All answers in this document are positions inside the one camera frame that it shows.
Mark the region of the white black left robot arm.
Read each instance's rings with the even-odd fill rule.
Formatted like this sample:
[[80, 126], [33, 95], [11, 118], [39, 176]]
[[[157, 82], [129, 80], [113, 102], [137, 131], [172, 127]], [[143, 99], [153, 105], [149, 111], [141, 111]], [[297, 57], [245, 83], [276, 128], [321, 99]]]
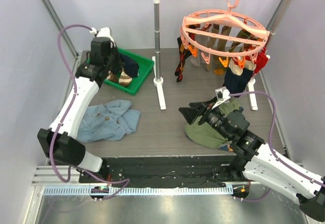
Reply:
[[37, 138], [43, 152], [52, 164], [61, 162], [90, 171], [98, 183], [108, 177], [103, 159], [86, 151], [77, 141], [82, 118], [92, 98], [108, 76], [112, 64], [119, 61], [119, 52], [113, 40], [95, 37], [91, 41], [89, 60], [80, 64], [74, 85], [62, 110], [48, 129], [40, 129]]

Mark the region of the brown striped sock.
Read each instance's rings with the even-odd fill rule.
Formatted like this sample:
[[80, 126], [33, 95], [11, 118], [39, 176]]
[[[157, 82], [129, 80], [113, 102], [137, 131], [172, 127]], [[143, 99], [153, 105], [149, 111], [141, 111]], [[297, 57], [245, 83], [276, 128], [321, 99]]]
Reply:
[[108, 76], [107, 76], [107, 80], [111, 81], [113, 83], [118, 83], [119, 78], [118, 78], [117, 74], [114, 74], [111, 71], [109, 71]]
[[132, 77], [130, 77], [124, 69], [121, 70], [121, 73], [118, 78], [118, 84], [122, 87], [128, 87], [132, 82]]

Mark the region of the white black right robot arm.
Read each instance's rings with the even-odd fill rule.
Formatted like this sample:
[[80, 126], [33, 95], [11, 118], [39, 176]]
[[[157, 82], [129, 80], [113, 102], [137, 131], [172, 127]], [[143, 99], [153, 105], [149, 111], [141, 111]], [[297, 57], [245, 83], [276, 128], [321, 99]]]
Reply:
[[310, 218], [324, 221], [324, 177], [292, 162], [250, 131], [250, 123], [239, 110], [228, 115], [217, 103], [191, 103], [179, 112], [189, 124], [209, 125], [231, 142], [236, 154], [230, 163], [232, 179], [259, 182], [291, 199]]

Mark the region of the black colourful argyle sock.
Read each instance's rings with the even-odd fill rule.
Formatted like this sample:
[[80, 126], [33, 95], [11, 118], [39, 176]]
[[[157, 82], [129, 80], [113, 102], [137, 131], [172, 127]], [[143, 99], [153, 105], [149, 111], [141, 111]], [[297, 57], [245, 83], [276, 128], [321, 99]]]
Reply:
[[177, 43], [178, 43], [178, 51], [179, 51], [179, 63], [178, 66], [175, 70], [174, 75], [177, 77], [176, 81], [181, 82], [183, 79], [183, 70], [185, 66], [185, 61], [187, 58], [192, 56], [191, 52], [188, 49], [184, 48], [184, 45], [181, 41], [181, 37], [177, 38]]

